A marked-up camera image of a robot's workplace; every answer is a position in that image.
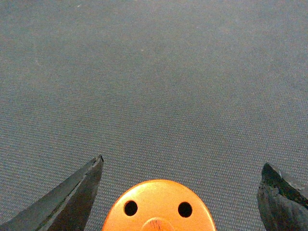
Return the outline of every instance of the black plastic piece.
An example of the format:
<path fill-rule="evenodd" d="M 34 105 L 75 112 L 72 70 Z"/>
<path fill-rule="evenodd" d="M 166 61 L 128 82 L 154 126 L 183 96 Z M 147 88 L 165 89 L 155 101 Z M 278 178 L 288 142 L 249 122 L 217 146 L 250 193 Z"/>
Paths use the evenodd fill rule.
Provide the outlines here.
<path fill-rule="evenodd" d="M 83 231 L 102 176 L 103 158 L 92 159 L 0 231 Z"/>
<path fill-rule="evenodd" d="M 308 189 L 276 166 L 266 163 L 257 193 L 267 231 L 308 231 Z"/>

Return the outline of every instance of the floor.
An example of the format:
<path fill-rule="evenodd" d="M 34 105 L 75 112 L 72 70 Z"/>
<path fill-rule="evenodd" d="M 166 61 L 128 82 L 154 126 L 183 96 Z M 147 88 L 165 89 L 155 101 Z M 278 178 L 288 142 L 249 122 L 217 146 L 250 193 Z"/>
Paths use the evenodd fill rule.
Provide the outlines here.
<path fill-rule="evenodd" d="M 219 231 L 264 231 L 266 162 L 307 184 L 305 0 L 0 2 L 0 223 L 93 157 L 87 231 L 170 179 Z"/>

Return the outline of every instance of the orange knob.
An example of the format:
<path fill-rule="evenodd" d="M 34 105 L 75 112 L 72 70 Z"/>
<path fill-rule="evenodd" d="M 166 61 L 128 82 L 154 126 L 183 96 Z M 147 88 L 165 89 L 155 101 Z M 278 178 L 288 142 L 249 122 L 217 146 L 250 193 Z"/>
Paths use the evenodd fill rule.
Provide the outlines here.
<path fill-rule="evenodd" d="M 170 180 L 149 180 L 126 191 L 112 206 L 103 231 L 216 231 L 202 200 Z"/>

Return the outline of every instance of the hole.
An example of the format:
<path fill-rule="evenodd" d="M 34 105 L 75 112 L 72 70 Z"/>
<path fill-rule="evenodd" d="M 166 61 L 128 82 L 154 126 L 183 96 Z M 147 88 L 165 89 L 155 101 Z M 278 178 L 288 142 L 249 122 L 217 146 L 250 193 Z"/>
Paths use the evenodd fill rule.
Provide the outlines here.
<path fill-rule="evenodd" d="M 188 202 L 182 202 L 178 208 L 179 214 L 181 217 L 187 218 L 193 212 L 192 206 Z"/>
<path fill-rule="evenodd" d="M 128 202 L 125 204 L 124 211 L 125 211 L 125 214 L 126 214 L 127 216 L 133 216 L 133 215 L 135 215 L 135 213 L 137 212 L 137 210 L 138 210 L 138 207 L 137 207 L 136 202 L 134 202 L 134 201 L 128 201 Z"/>

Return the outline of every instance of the orange plastic part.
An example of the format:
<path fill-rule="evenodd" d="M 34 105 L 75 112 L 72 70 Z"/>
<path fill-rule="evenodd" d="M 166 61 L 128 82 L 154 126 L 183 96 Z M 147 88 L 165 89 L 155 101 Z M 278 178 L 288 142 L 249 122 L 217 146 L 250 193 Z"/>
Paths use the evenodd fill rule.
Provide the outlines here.
<path fill-rule="evenodd" d="M 216 231 L 203 201 L 170 180 L 149 180 L 126 191 L 112 206 L 103 231 Z"/>

